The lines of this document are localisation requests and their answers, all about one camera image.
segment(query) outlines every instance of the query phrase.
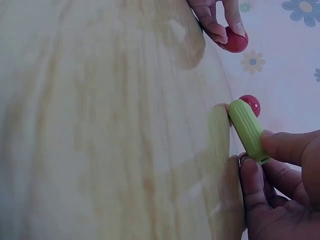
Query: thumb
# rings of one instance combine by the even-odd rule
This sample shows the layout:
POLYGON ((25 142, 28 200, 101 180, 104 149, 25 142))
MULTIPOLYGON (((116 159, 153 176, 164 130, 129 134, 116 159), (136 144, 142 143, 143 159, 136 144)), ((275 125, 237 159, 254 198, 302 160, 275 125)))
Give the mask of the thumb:
POLYGON ((318 137, 320 130, 299 134, 286 132, 273 134, 265 130, 261 136, 261 144, 273 159, 301 166, 308 145, 318 137))
POLYGON ((320 130, 302 133, 265 132, 261 143, 270 157, 302 167, 302 181, 310 203, 320 210, 320 130))

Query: wooden table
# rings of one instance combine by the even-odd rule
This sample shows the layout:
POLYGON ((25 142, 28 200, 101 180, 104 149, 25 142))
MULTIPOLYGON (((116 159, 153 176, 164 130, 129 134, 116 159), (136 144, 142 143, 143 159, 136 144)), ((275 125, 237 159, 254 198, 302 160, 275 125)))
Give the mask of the wooden table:
POLYGON ((231 100, 185 0, 0 0, 0 239, 239 239, 231 100))

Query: green toy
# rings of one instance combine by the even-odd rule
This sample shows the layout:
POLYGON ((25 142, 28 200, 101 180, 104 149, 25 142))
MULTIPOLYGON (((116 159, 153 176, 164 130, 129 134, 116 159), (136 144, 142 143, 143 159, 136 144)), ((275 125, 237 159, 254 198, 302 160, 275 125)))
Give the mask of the green toy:
POLYGON ((229 105, 228 112, 248 156, 260 165, 268 162, 270 157, 260 143, 263 128, 249 104, 235 100, 229 105))

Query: red ball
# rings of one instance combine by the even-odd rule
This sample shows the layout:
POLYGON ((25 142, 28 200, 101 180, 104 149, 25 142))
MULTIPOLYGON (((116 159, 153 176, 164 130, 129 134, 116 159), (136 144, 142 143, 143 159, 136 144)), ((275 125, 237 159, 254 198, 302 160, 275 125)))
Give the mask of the red ball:
POLYGON ((250 108, 252 109, 256 117, 260 115, 261 108, 260 108, 260 102, 258 101, 258 99, 256 99, 252 95, 243 95, 239 99, 249 104, 250 108))
POLYGON ((228 37, 228 42, 226 44, 222 44, 225 50, 231 53, 241 53, 246 49, 249 42, 247 33, 245 33, 245 36, 240 36, 235 34, 229 26, 225 28, 225 31, 228 37))

